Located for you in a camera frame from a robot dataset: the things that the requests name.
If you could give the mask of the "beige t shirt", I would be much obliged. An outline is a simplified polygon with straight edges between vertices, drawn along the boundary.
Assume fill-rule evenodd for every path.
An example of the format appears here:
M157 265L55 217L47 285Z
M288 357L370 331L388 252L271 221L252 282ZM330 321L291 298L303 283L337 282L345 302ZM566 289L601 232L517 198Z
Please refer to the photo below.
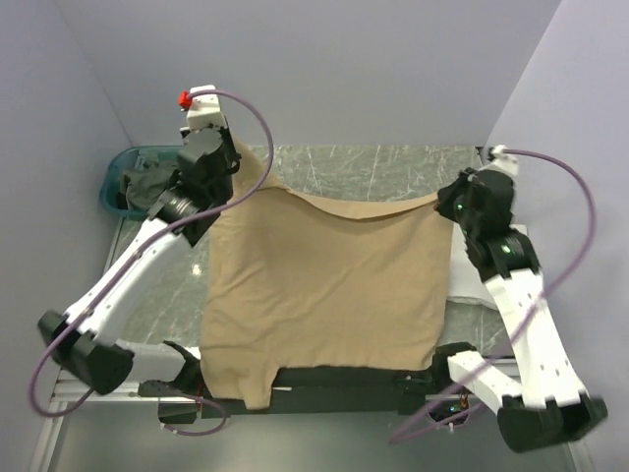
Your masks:
M434 196L309 196L244 144L236 205L209 230L200 365L210 393L267 408L283 368L418 371L444 325L452 223Z

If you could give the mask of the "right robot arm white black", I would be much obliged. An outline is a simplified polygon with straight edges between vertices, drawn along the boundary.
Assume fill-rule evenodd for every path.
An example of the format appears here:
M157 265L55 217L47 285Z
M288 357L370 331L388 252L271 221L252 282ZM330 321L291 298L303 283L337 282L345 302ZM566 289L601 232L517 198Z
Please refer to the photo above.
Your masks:
M576 374L543 297L543 273L529 237L512 226L512 177L499 170L466 169L437 193L437 212L458 223L466 254L500 313L519 378L475 351L433 365L436 388L459 385L495 414L507 446L526 452L572 443L607 417Z

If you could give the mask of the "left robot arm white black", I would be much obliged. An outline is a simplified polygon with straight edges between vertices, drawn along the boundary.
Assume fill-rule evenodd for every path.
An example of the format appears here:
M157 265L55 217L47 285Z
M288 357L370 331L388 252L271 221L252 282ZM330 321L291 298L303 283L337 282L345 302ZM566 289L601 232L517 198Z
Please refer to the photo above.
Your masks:
M46 312L37 327L53 360L104 395L126 381L158 381L190 392L199 360L172 341L124 341L122 330L151 284L189 252L233 195L240 167L224 127L184 130L169 187L151 207L135 240L98 282L64 313Z

